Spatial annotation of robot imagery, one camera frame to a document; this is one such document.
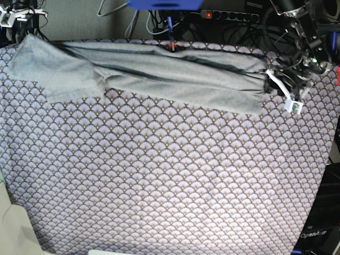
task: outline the scale pattern fabric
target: scale pattern fabric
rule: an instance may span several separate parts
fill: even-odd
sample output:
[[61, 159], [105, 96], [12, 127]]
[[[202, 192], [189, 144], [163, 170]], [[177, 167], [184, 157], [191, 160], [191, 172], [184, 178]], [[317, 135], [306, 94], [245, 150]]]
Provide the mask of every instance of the scale pattern fabric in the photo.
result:
[[51, 105], [39, 84], [7, 78], [15, 50], [0, 51], [0, 167], [44, 250], [290, 254], [335, 134], [335, 69], [315, 78], [300, 116], [276, 95], [260, 116], [114, 89]]

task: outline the gray cloth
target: gray cloth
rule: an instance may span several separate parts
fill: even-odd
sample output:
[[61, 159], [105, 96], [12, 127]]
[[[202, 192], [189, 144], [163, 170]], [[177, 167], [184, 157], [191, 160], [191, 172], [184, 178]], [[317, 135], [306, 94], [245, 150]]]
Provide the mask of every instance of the gray cloth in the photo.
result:
[[205, 50], [171, 53], [157, 46], [107, 42], [49, 44], [27, 36], [10, 77], [38, 81], [50, 103], [102, 97], [115, 88], [236, 113], [259, 114], [265, 61]]

